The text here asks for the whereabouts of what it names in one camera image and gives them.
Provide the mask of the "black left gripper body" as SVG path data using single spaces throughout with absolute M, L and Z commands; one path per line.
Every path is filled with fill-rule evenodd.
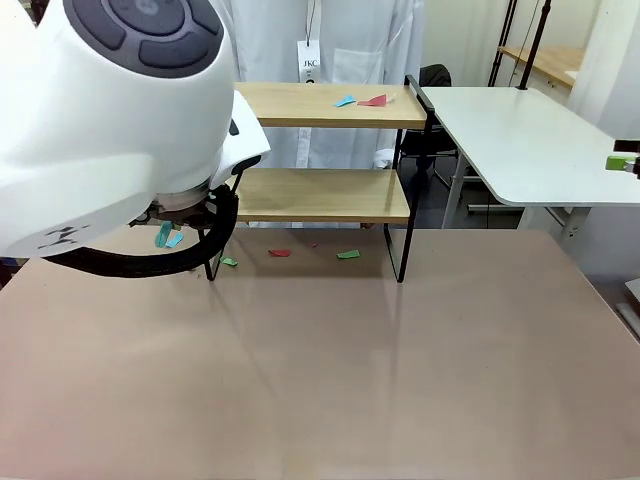
M 175 229 L 189 227 L 195 230 L 211 229 L 216 223 L 219 197 L 207 197 L 199 203 L 183 210 L 169 211 L 157 201 L 130 222 L 131 227 L 161 225 L 169 222 Z

